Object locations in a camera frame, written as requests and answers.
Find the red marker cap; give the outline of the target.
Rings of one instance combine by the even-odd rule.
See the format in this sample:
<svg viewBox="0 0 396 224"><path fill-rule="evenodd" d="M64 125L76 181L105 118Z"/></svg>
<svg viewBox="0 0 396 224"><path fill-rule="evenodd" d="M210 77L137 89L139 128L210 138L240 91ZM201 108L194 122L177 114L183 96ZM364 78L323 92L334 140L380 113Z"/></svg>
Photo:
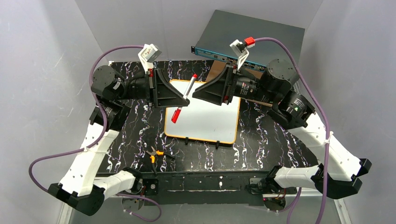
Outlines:
<svg viewBox="0 0 396 224"><path fill-rule="evenodd" d="M174 113L173 113L173 115L172 115L172 117L171 117L171 122L172 122L172 123L175 124L175 123L177 122L181 110L182 110L182 107L178 107L178 108L174 111Z"/></svg>

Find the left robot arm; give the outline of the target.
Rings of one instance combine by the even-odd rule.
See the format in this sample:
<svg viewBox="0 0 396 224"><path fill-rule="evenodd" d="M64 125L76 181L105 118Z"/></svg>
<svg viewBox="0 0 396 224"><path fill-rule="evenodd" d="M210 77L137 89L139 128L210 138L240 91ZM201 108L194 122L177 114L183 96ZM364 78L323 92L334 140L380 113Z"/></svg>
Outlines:
<svg viewBox="0 0 396 224"><path fill-rule="evenodd" d="M75 210L94 215L103 202L126 190L137 190L142 178L139 171L124 168L96 180L97 171L108 149L124 127L131 108L127 99L144 99L152 107L184 107L189 100L165 78L161 69L149 69L125 79L108 65L98 67L92 75L91 90L97 99L82 144L65 176L49 186L48 192Z"/></svg>

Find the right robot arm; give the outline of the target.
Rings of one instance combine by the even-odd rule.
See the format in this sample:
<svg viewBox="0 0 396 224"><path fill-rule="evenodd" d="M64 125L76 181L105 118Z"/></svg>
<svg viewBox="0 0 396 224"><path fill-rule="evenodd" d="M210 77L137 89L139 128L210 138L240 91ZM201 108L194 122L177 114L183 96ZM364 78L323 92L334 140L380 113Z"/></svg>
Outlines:
<svg viewBox="0 0 396 224"><path fill-rule="evenodd" d="M362 186L360 176L369 172L371 161L355 157L334 136L326 134L326 126L314 106L293 90L298 79L296 69L285 60L270 61L260 78L245 68L227 64L192 96L215 105L228 104L233 97L269 103L267 114L318 159L316 166L308 168L275 166L265 178L247 186L252 193L302 187L316 189L331 199L357 194Z"/></svg>

